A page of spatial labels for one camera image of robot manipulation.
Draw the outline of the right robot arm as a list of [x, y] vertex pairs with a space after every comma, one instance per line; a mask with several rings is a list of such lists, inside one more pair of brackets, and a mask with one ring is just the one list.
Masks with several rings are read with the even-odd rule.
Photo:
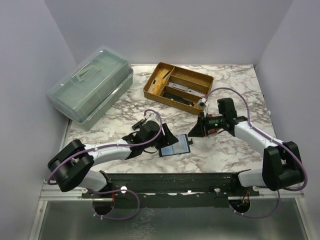
[[245, 170], [235, 174], [236, 184], [244, 188], [265, 187], [272, 191], [288, 188], [305, 180], [298, 146], [292, 142], [271, 139], [250, 126], [245, 116], [238, 116], [232, 98], [217, 100], [218, 116], [201, 112], [195, 126], [187, 134], [204, 138], [216, 130], [224, 130], [237, 137], [262, 156], [261, 169]]

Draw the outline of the black leather card holder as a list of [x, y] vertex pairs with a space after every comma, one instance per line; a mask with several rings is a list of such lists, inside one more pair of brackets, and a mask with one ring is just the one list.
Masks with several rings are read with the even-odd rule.
[[178, 139], [178, 142], [161, 148], [158, 151], [160, 157], [181, 155], [191, 152], [190, 145], [193, 145], [192, 139], [188, 139], [186, 134], [176, 135], [175, 137]]

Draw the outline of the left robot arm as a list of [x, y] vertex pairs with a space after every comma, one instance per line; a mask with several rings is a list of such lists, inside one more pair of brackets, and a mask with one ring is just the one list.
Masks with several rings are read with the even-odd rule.
[[79, 139], [71, 141], [56, 156], [47, 167], [51, 172], [48, 184], [55, 180], [62, 192], [68, 192], [76, 187], [83, 187], [99, 192], [107, 188], [109, 183], [106, 174], [93, 171], [94, 165], [127, 160], [141, 155], [147, 148], [162, 148], [174, 145], [178, 138], [169, 130], [167, 124], [148, 120], [134, 131], [121, 139], [106, 145], [85, 145]]

